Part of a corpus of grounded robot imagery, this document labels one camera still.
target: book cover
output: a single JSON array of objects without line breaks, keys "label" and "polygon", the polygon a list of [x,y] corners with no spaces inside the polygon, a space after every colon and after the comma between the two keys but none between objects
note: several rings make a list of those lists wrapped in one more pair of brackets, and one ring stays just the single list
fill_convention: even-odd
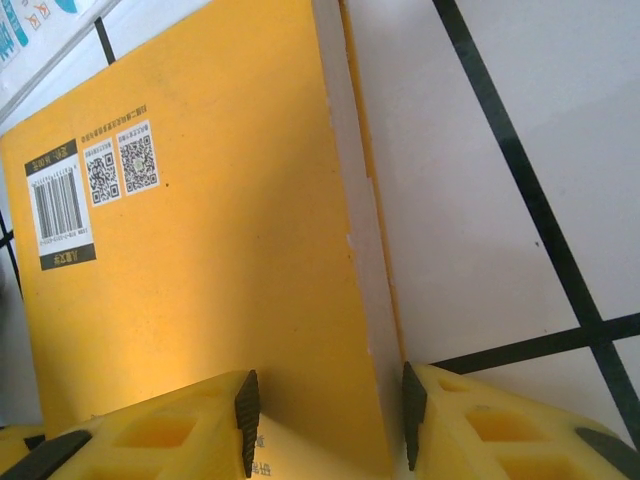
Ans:
[{"label": "book cover", "polygon": [[0,149],[49,435],[256,369],[256,475],[390,477],[400,356],[337,3],[212,2]]}]

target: white tile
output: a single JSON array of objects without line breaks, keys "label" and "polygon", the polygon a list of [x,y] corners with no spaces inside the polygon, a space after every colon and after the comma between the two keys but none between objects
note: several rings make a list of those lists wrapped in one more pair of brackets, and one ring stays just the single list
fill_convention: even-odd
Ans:
[{"label": "white tile", "polygon": [[640,311],[640,3],[458,3],[601,313]]},{"label": "white tile", "polygon": [[209,0],[122,0],[103,19],[116,59],[207,3]]},{"label": "white tile", "polygon": [[574,328],[431,2],[348,2],[408,357]]},{"label": "white tile", "polygon": [[6,247],[0,249],[0,269],[0,418],[13,425],[41,424],[24,305]]},{"label": "white tile", "polygon": [[598,365],[587,348],[492,368],[469,376],[591,418],[633,445]]},{"label": "white tile", "polygon": [[95,28],[92,28],[0,125],[0,135],[73,90],[108,66]]},{"label": "white tile", "polygon": [[614,342],[624,368],[636,393],[640,396],[640,337],[625,338]]}]

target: yellow plastic block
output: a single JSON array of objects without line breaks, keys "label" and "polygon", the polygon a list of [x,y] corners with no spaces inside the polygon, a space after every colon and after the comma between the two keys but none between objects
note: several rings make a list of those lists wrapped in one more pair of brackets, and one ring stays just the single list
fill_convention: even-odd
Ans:
[{"label": "yellow plastic block", "polygon": [[403,394],[416,478],[640,478],[635,450],[587,418],[432,366],[406,364]]},{"label": "yellow plastic block", "polygon": [[250,477],[259,408],[256,373],[227,373],[79,425],[42,444],[7,478]]},{"label": "yellow plastic block", "polygon": [[0,474],[26,457],[30,450],[29,440],[38,439],[43,433],[43,427],[31,426],[11,426],[0,430]]}]

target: poster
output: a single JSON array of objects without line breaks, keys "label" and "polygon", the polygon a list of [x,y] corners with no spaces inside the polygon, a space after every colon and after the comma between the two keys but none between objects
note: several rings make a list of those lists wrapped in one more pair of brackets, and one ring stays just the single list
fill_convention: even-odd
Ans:
[{"label": "poster", "polygon": [[0,0],[0,121],[117,0]]}]

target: white label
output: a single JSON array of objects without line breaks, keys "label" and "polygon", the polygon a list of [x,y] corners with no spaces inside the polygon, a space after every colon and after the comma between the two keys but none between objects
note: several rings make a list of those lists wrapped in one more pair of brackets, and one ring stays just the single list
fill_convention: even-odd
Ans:
[{"label": "white label", "polygon": [[116,171],[113,141],[108,138],[84,150],[91,202],[94,207],[121,197],[120,180]]},{"label": "white label", "polygon": [[75,153],[27,177],[40,256],[93,243]]},{"label": "white label", "polygon": [[118,133],[117,138],[127,195],[157,187],[160,176],[149,121]]}]

